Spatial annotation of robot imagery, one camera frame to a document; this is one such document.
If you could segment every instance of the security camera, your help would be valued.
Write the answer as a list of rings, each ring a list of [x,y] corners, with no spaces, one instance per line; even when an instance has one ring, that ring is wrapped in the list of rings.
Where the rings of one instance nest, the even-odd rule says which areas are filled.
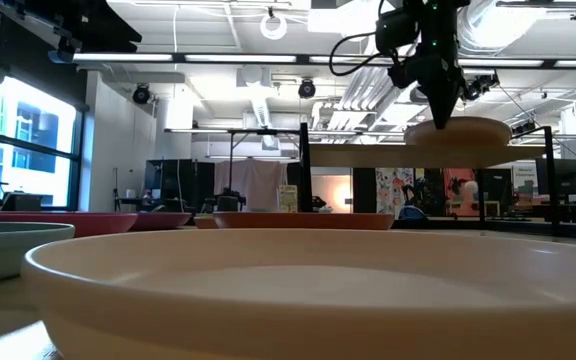
[[[302,99],[310,99],[315,96],[315,84],[313,84],[312,79],[301,80],[301,85],[299,85],[299,97]]]
[[[137,85],[137,90],[132,94],[132,100],[135,104],[145,105],[150,100],[150,90],[148,84]]]

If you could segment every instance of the monitor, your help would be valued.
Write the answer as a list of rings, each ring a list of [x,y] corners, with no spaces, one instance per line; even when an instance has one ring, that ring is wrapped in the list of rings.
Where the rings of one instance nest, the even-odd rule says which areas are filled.
[[[539,194],[548,194],[546,159],[536,160]],[[576,160],[555,159],[555,183],[559,195],[576,195]]]

